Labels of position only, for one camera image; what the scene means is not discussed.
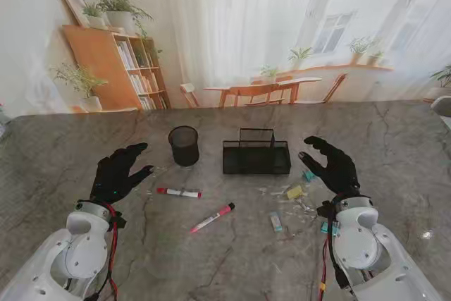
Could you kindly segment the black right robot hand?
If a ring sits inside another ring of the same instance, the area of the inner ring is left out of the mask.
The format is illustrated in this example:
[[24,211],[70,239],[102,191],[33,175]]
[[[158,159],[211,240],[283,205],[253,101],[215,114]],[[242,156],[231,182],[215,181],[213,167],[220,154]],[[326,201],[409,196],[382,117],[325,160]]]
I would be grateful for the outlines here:
[[360,195],[356,167],[346,153],[316,136],[305,138],[304,143],[311,145],[327,158],[327,165],[322,166],[306,152],[298,154],[304,165],[315,176],[319,177],[329,190],[339,196],[354,197]]

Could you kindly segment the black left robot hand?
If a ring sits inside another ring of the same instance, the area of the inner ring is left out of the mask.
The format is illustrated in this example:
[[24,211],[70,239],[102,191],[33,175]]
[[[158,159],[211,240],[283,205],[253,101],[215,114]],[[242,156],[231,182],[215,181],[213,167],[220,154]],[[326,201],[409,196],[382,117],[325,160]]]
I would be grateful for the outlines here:
[[154,167],[146,165],[134,174],[130,169],[137,157],[148,147],[145,142],[117,149],[97,164],[96,176],[89,199],[114,204],[125,198],[130,191],[153,173]]

